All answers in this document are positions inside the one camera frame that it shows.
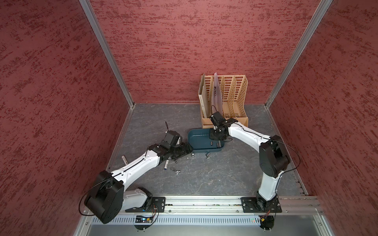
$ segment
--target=blue tray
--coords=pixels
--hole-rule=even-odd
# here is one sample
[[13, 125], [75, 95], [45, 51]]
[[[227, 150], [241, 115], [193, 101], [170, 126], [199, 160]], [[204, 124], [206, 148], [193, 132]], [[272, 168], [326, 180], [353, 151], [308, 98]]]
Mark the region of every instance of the blue tray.
[[220, 148], [217, 148], [217, 140], [210, 139], [210, 129], [195, 129], [189, 131], [188, 142], [193, 147], [194, 153], [213, 153], [222, 150], [225, 145], [220, 141]]

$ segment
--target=aluminum frame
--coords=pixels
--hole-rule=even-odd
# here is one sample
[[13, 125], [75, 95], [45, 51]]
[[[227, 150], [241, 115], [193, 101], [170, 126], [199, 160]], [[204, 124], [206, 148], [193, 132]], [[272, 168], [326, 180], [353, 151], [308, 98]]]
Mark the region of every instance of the aluminum frame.
[[[135, 223], [136, 215], [117, 215], [107, 225], [144, 225], [145, 223]], [[101, 221], [94, 217], [91, 225], [102, 225]], [[154, 225], [223, 225], [223, 226], [258, 226], [260, 227], [260, 217], [257, 215], [178, 215], [178, 214], [159, 214], [154, 221]]]
[[92, 221], [93, 216], [82, 216], [73, 236], [86, 236]]
[[307, 43], [309, 42], [310, 38], [314, 34], [316, 28], [318, 27], [320, 21], [322, 20], [325, 12], [328, 10], [331, 3], [332, 3], [332, 0], [321, 0], [321, 2], [319, 3], [317, 9], [314, 12], [314, 15], [312, 16], [310, 22], [308, 23], [305, 31], [302, 34], [301, 39], [299, 40], [296, 48], [294, 49], [294, 52], [291, 55], [286, 67], [284, 68], [281, 76], [278, 78], [276, 85], [274, 86], [272, 92], [270, 93], [265, 103], [266, 107], [269, 108], [272, 105], [278, 92], [280, 91], [283, 84], [285, 83], [285, 80], [289, 76], [299, 56], [302, 54], [303, 50], [305, 49]]
[[112, 155], [110, 156], [110, 160], [109, 160], [109, 163], [108, 163], [108, 165], [106, 167], [106, 170], [110, 170], [110, 168], [114, 164], [115, 159], [117, 158], [117, 155], [118, 155], [119, 150], [120, 150], [121, 145], [122, 145], [122, 141], [123, 141], [123, 139], [125, 137], [125, 134], [126, 134], [126, 131], [127, 131], [127, 127], [129, 126], [129, 123], [130, 123], [130, 120], [131, 120], [131, 116], [132, 116], [132, 114], [134, 112], [134, 108], [135, 108], [135, 106], [130, 107], [129, 112], [127, 113], [125, 122], [124, 122], [124, 124], [122, 126], [121, 132], [119, 133], [116, 145], [114, 146], [114, 149], [113, 149]]
[[[267, 114], [268, 114], [268, 117], [269, 117], [270, 122], [272, 123], [272, 126], [273, 126], [273, 129], [274, 129], [275, 133], [276, 133], [278, 136], [280, 136], [280, 137], [282, 138], [282, 135], [281, 135], [280, 131], [278, 130], [278, 127], [277, 127], [277, 125], [276, 125], [276, 122], [274, 121], [273, 116], [272, 116], [272, 114], [270, 113], [269, 108], [265, 106], [265, 110], [266, 110], [266, 112], [267, 112]], [[294, 162], [293, 162], [293, 158], [292, 158], [292, 156], [290, 155], [290, 152], [289, 152], [289, 150], [287, 149], [287, 146], [286, 146], [286, 145], [285, 145], [285, 148], [286, 148], [286, 152], [287, 152], [287, 153], [289, 154], [289, 156], [290, 156], [290, 160], [291, 160], [291, 162], [294, 164]], [[308, 192], [307, 192], [307, 190], [306, 190], [306, 188], [305, 188], [305, 185], [303, 184], [303, 181], [302, 181], [302, 179], [301, 179], [301, 177], [300, 177], [298, 171], [297, 171], [297, 170], [293, 170], [292, 172], [293, 172], [293, 174], [294, 174], [294, 178], [295, 178], [296, 181], [297, 181], [297, 187], [300, 188], [300, 189], [301, 189], [301, 193], [303, 193], [302, 195], [308, 195]]]
[[108, 59], [109, 65], [112, 68], [115, 77], [117, 78], [119, 86], [121, 87], [122, 92], [127, 100], [127, 103], [129, 104], [130, 108], [133, 108], [135, 103], [133, 99], [131, 98], [131, 94], [129, 90], [127, 89], [127, 86], [125, 84], [125, 81], [123, 80], [121, 71], [118, 68], [117, 62], [114, 59], [112, 51], [110, 50], [109, 44], [106, 41], [106, 38], [101, 30], [100, 24], [97, 21], [95, 12], [93, 11], [93, 8], [89, 0], [79, 0], [79, 2], [85, 12], [85, 15], [88, 18], [89, 23], [92, 26], [92, 29], [97, 37], [98, 42], [100, 43], [102, 50], [104, 51], [106, 58]]
[[[207, 218], [214, 218], [215, 216], [218, 216], [218, 218], [226, 216], [231, 218], [251, 218], [261, 215], [261, 213], [243, 213], [241, 198], [246, 196], [164, 195], [163, 197], [166, 198], [166, 205], [164, 212], [159, 213], [160, 218], [183, 218], [185, 216], [189, 216], [189, 218], [191, 218], [190, 216], [203, 216]], [[324, 212], [316, 196], [280, 196], [279, 201], [282, 213], [277, 213], [277, 215], [313, 215], [322, 236], [333, 235], [331, 234], [332, 231], [328, 228], [327, 220], [324, 217]], [[118, 216], [134, 217], [138, 214], [140, 213], [120, 212]], [[78, 233], [75, 234], [75, 236], [86, 236], [93, 222], [98, 224], [95, 217], [83, 217], [81, 225], [77, 230]]]

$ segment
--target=wire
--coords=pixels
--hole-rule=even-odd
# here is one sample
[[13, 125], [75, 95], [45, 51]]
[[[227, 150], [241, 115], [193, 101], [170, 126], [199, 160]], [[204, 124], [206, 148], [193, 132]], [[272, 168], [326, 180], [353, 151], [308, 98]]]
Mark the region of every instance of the wire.
[[269, 213], [270, 213], [270, 210], [265, 215], [261, 216], [260, 219], [264, 218], [265, 216], [269, 216]]
[[147, 147], [146, 154], [144, 155], [144, 158], [147, 157], [148, 148], [149, 148], [149, 147]]
[[159, 208], [158, 207], [156, 207], [156, 205], [154, 204], [154, 207], [155, 207], [155, 214], [156, 214], [156, 209], [158, 209], [158, 215], [157, 215], [157, 217], [156, 217], [156, 219], [155, 219], [155, 221], [153, 221], [152, 222], [152, 224], [150, 224], [150, 226], [148, 226], [148, 227], [151, 227], [157, 220], [158, 220], [158, 217], [159, 217], [159, 213], [160, 213], [160, 211], [159, 211]]
[[215, 111], [218, 112], [217, 108], [214, 105], [211, 105], [211, 109], [212, 109], [212, 107], [214, 107]]
[[296, 169], [298, 168], [298, 166], [302, 163], [302, 159], [301, 159], [301, 157], [299, 156], [299, 154], [298, 154], [298, 153], [297, 153], [297, 152], [296, 152], [296, 151], [295, 151], [290, 145], [287, 145], [286, 143], [283, 143], [283, 142], [280, 142], [280, 141], [277, 141], [277, 140], [264, 138], [264, 137], [262, 137], [262, 136], [260, 136], [260, 135], [258, 135], [258, 134], [256, 134], [256, 133], [254, 133], [254, 132], [251, 132], [251, 131], [245, 130], [244, 127], [242, 127], [242, 126], [239, 125], [238, 123], [235, 123], [235, 122], [234, 122], [233, 124], [236, 124], [236, 125], [240, 126], [240, 127], [243, 129], [243, 131], [248, 132], [248, 133], [252, 133], [252, 134], [254, 134], [254, 135], [257, 135], [257, 136], [259, 136], [259, 137], [262, 138], [262, 139], [267, 139], [267, 140], [275, 141], [275, 142], [277, 142], [277, 143], [282, 143], [282, 144], [284, 144], [285, 146], [291, 148], [291, 149], [295, 152], [295, 154], [297, 154], [298, 159], [299, 159], [299, 163], [298, 163], [298, 165], [295, 166], [295, 167], [294, 167], [293, 169], [291, 169], [291, 170], [286, 170], [286, 171], [283, 172], [282, 174], [285, 174], [285, 173], [287, 173], [287, 172], [290, 172], [290, 171], [296, 170]]
[[89, 193], [89, 191], [91, 191], [94, 187], [96, 187], [97, 185], [99, 185], [99, 184], [102, 184], [102, 183], [104, 183], [105, 181], [110, 181], [112, 178], [114, 178], [114, 177], [116, 177], [116, 176], [118, 176], [118, 175], [120, 175], [120, 174], [122, 174], [122, 173], [124, 173], [124, 172], [126, 172], [127, 170], [129, 170], [129, 169], [131, 169], [131, 168], [133, 168], [134, 166], [136, 166], [137, 164], [139, 164], [142, 160], [140, 160], [138, 163], [136, 163], [135, 165], [133, 165], [132, 167], [129, 167], [129, 168], [127, 168], [126, 170], [124, 170], [123, 172], [121, 172], [121, 173], [118, 173], [118, 174], [116, 174], [115, 176], [112, 176], [112, 177], [110, 177], [109, 179], [106, 179], [106, 180], [104, 180], [104, 181], [101, 181], [101, 182], [99, 182], [98, 184], [96, 184], [96, 185], [94, 185], [94, 186], [92, 186], [82, 197], [81, 197], [81, 199], [80, 199], [80, 202], [79, 202], [79, 213], [80, 213], [80, 215], [82, 215], [82, 216], [94, 216], [94, 214], [92, 214], [92, 215], [85, 215], [85, 214], [83, 214], [83, 213], [81, 213], [81, 210], [80, 210], [80, 205], [81, 205], [81, 202], [83, 201], [83, 198]]
[[91, 187], [82, 197], [81, 197], [81, 199], [80, 199], [80, 202], [79, 202], [79, 213], [82, 215], [82, 216], [94, 216], [94, 214], [93, 215], [85, 215], [85, 214], [83, 214], [83, 213], [81, 213], [81, 210], [80, 210], [80, 205], [81, 205], [81, 202], [83, 201], [83, 198], [89, 193], [89, 191], [91, 191], [94, 187], [96, 187], [97, 185], [99, 185], [99, 184], [102, 184], [102, 183], [104, 183], [105, 181], [108, 181], [108, 180], [111, 180], [112, 178], [114, 178], [114, 177], [116, 177], [116, 176], [118, 176], [118, 175], [120, 175], [120, 174], [122, 174], [122, 173], [119, 173], [119, 174], [116, 174], [115, 176], [112, 176], [111, 178], [109, 178], [109, 179], [106, 179], [106, 180], [104, 180], [104, 181], [101, 181], [101, 182], [99, 182], [98, 184], [96, 184], [96, 185], [94, 185], [93, 187]]
[[277, 194], [277, 190], [276, 190], [276, 195], [277, 195], [277, 198], [276, 198], [276, 212], [274, 213], [274, 217], [273, 217], [273, 222], [274, 220], [276, 219], [276, 214], [277, 214], [277, 211], [278, 211], [278, 194]]

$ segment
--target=ventilated metal panel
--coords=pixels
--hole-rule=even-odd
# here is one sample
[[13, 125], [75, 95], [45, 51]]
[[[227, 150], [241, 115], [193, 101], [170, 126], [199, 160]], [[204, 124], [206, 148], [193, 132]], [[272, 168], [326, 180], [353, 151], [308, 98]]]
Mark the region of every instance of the ventilated metal panel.
[[[135, 215], [116, 216], [108, 225], [138, 225], [134, 223]], [[102, 224], [94, 217], [93, 225]], [[160, 215], [154, 224], [157, 225], [257, 225], [260, 226], [260, 218], [255, 215], [243, 216], [204, 216], [204, 215]]]

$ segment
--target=black cable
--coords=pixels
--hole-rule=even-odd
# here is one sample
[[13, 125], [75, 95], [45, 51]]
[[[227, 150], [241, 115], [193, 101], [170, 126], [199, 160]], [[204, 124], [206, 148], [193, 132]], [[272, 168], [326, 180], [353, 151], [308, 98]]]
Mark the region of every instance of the black cable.
[[276, 200], [276, 212], [274, 213], [274, 217], [273, 217], [273, 222], [274, 220], [276, 219], [276, 215], [277, 215], [277, 211], [278, 211], [278, 194], [277, 194], [277, 191], [276, 191], [276, 195], [277, 195], [277, 200]]
[[133, 165], [132, 167], [127, 168], [127, 169], [124, 170], [123, 172], [118, 173], [118, 174], [116, 174], [115, 176], [112, 176], [112, 177], [110, 177], [109, 179], [106, 179], [106, 180], [104, 180], [104, 181], [101, 181], [101, 182], [99, 182], [98, 184], [92, 186], [92, 187], [91, 187], [91, 188], [90, 188], [90, 189], [89, 189], [89, 190], [88, 190], [88, 191], [87, 191], [87, 192], [81, 197], [81, 199], [80, 199], [80, 202], [79, 202], [79, 213], [80, 213], [80, 215], [82, 215], [82, 216], [94, 216], [94, 214], [93, 214], [93, 215], [84, 215], [83, 213], [81, 213], [81, 210], [80, 210], [81, 202], [83, 201], [83, 198], [89, 193], [89, 191], [91, 191], [91, 190], [92, 190], [94, 187], [96, 187], [97, 185], [102, 184], [102, 183], [104, 183], [105, 181], [111, 180], [112, 178], [114, 178], [114, 177], [116, 177], [116, 176], [118, 176], [118, 175], [120, 175], [120, 174], [126, 172], [127, 170], [133, 168], [134, 166], [136, 166], [137, 164], [139, 164], [142, 160], [140, 160], [138, 163], [136, 163], [136, 164]]
[[80, 202], [79, 202], [79, 213], [82, 215], [82, 216], [94, 216], [94, 214], [93, 215], [84, 215], [83, 213], [81, 213], [81, 210], [80, 210], [80, 205], [81, 205], [81, 202], [83, 201], [83, 198], [89, 193], [89, 191], [91, 191], [94, 187], [96, 187], [97, 185], [99, 185], [99, 184], [102, 184], [102, 183], [104, 183], [105, 181], [108, 181], [108, 180], [111, 180], [112, 178], [114, 178], [114, 177], [116, 177], [116, 176], [118, 176], [118, 175], [120, 175], [120, 174], [122, 174], [122, 173], [119, 173], [119, 174], [116, 174], [115, 176], [112, 176], [111, 178], [109, 178], [109, 179], [106, 179], [106, 180], [104, 180], [104, 181], [101, 181], [101, 182], [99, 182], [98, 184], [96, 184], [96, 185], [94, 185], [93, 187], [91, 187], [82, 197], [81, 197], [81, 199], [80, 199]]
[[152, 216], [153, 218], [152, 218], [152, 223], [150, 224], [150, 225], [147, 225], [147, 227], [144, 227], [144, 229], [147, 229], [147, 228], [149, 228], [149, 227], [151, 227], [157, 220], [158, 220], [158, 217], [159, 217], [159, 213], [160, 213], [160, 211], [159, 211], [159, 208], [158, 207], [156, 207], [156, 205], [155, 204], [151, 204], [151, 206], [154, 206], [155, 207], [155, 209], [158, 209], [158, 215], [156, 216], [156, 218], [155, 218], [155, 215], [156, 215], [156, 211], [155, 211], [155, 214]]
[[[264, 137], [262, 137], [262, 136], [260, 136], [260, 135], [258, 135], [258, 134], [256, 134], [256, 133], [254, 133], [254, 132], [251, 132], [251, 131], [245, 130], [244, 127], [242, 127], [242, 126], [239, 125], [238, 123], [233, 123], [233, 124], [236, 124], [236, 125], [240, 126], [240, 127], [243, 129], [243, 131], [245, 131], [245, 132], [248, 132], [248, 133], [251, 133], [251, 134], [257, 135], [257, 136], [259, 136], [259, 137], [262, 138], [262, 139], [267, 139], [267, 138], [264, 138]], [[295, 170], [295, 169], [298, 168], [298, 166], [299, 166], [299, 165], [301, 164], [301, 162], [302, 162], [302, 159], [301, 159], [301, 157], [299, 156], [299, 154], [298, 154], [298, 153], [297, 153], [297, 152], [296, 152], [291, 146], [287, 145], [286, 143], [283, 143], [283, 142], [277, 141], [277, 140], [273, 140], [273, 139], [267, 139], [267, 140], [271, 140], [271, 141], [275, 141], [275, 142], [277, 142], [277, 143], [282, 143], [282, 144], [284, 144], [285, 146], [291, 148], [291, 149], [295, 152], [295, 154], [297, 154], [297, 156], [298, 156], [298, 159], [299, 159], [299, 163], [298, 163], [298, 165], [297, 165], [297, 166], [294, 166], [295, 168], [293, 168], [293, 169], [291, 169], [291, 170], [287, 170], [287, 171], [283, 172], [282, 174], [285, 174], [285, 173], [287, 173], [287, 172], [293, 171], [293, 170]]]
[[144, 155], [144, 158], [147, 157], [148, 148], [149, 148], [149, 147], [147, 147], [146, 154]]
[[215, 111], [218, 112], [217, 108], [214, 105], [211, 105], [211, 111], [212, 111], [212, 107], [214, 107]]
[[152, 222], [152, 224], [150, 224], [150, 226], [148, 226], [148, 227], [151, 227], [157, 220], [158, 220], [158, 217], [159, 217], [159, 213], [160, 213], [160, 211], [159, 211], [159, 208], [158, 207], [156, 207], [156, 205], [154, 204], [154, 206], [155, 206], [155, 209], [157, 208], [158, 209], [158, 215], [157, 215], [157, 217], [156, 217], [156, 219], [155, 219], [155, 221], [153, 221]]

